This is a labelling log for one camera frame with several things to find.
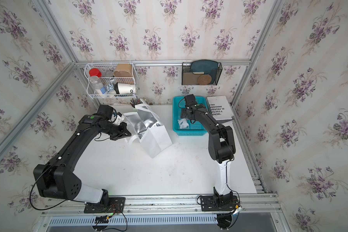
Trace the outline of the ice pack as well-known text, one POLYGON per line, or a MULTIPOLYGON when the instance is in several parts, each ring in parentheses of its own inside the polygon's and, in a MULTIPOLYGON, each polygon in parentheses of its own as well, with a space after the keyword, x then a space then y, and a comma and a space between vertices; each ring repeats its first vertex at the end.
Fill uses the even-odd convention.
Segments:
POLYGON ((179 119, 178 125, 180 130, 184 130, 189 127, 188 120, 187 119, 179 119))

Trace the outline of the white insulated delivery bag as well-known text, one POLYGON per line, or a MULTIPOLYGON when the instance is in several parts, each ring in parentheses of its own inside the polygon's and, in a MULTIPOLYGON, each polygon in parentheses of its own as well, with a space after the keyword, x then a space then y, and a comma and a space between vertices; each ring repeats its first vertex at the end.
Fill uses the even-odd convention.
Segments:
POLYGON ((159 116, 145 101, 140 101, 135 105, 135 112, 124 114, 129 128, 133 130, 128 144, 131 145, 133 141, 138 140, 143 150, 151 158, 155 158, 173 143, 159 116))

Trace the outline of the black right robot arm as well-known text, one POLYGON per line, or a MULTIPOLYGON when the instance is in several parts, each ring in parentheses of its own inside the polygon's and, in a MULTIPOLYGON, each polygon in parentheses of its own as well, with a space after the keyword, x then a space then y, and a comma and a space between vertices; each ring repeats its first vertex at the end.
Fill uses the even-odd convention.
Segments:
POLYGON ((231 126, 224 126, 216 121, 204 104, 198 103, 195 96, 184 97, 185 107, 181 109, 181 117, 199 122, 208 132, 208 151, 212 160, 218 163, 217 181, 214 187, 214 201, 223 203, 233 197, 228 184, 229 164, 235 158, 235 138, 231 126))

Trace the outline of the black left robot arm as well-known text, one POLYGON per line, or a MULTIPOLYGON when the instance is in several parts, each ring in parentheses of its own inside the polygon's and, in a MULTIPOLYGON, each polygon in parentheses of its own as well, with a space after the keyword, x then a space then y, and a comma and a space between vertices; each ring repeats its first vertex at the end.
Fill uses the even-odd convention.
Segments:
POLYGON ((39 195, 107 206, 110 202, 108 191, 83 184, 73 171, 97 135, 106 134, 112 141, 131 136, 123 120, 124 116, 120 112, 105 104, 101 104, 95 114, 83 116, 62 149, 48 163, 38 164, 34 168, 39 195))

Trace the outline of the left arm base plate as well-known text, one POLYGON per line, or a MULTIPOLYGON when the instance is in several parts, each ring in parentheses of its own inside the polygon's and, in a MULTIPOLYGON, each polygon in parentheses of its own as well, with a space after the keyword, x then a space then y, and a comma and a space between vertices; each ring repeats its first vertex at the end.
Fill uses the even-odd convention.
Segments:
POLYGON ((125 197, 110 197, 107 204, 86 203, 84 214, 123 212, 125 202, 125 197))

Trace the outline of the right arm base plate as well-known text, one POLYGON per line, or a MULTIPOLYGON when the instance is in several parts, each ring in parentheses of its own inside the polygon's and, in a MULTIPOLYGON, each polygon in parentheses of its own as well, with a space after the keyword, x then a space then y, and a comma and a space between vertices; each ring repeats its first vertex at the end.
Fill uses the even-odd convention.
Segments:
POLYGON ((239 200, 236 196, 231 194, 226 195, 212 195, 204 196, 199 195, 196 200, 197 204, 200 205, 203 212, 210 211, 233 211, 236 210, 239 205, 239 200))

